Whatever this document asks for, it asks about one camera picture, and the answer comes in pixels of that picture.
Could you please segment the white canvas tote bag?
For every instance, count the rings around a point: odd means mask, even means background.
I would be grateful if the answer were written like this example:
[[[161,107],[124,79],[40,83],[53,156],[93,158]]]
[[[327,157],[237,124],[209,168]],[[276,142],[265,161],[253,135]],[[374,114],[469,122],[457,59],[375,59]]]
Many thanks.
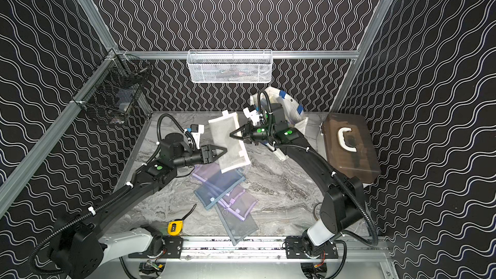
[[[279,160],[300,161],[309,146],[304,137],[307,116],[303,106],[284,90],[268,87],[250,97],[249,106],[260,113],[257,127],[263,130],[263,142]]]

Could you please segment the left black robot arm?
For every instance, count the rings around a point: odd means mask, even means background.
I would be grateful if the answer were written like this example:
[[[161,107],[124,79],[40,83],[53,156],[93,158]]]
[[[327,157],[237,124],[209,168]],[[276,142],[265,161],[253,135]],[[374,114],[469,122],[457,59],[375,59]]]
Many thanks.
[[[129,182],[87,210],[58,218],[51,234],[28,256],[33,274],[88,277],[109,255],[111,248],[102,237],[117,219],[166,187],[177,177],[179,168],[211,164],[228,152],[218,145],[199,147],[192,133],[171,114],[162,114],[156,128],[156,150]]]

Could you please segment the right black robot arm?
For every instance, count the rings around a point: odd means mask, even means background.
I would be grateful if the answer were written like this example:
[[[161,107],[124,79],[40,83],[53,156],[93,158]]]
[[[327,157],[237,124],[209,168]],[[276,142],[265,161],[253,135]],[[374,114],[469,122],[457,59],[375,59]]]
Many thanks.
[[[303,232],[299,251],[317,257],[327,243],[335,243],[344,235],[376,247],[377,229],[366,210],[362,182],[357,177],[347,177],[315,151],[304,134],[288,124],[283,106],[271,103],[266,91],[257,94],[255,110],[258,121],[249,121],[230,132],[230,138],[262,144],[271,152],[281,151],[306,172],[324,197],[320,218]]]

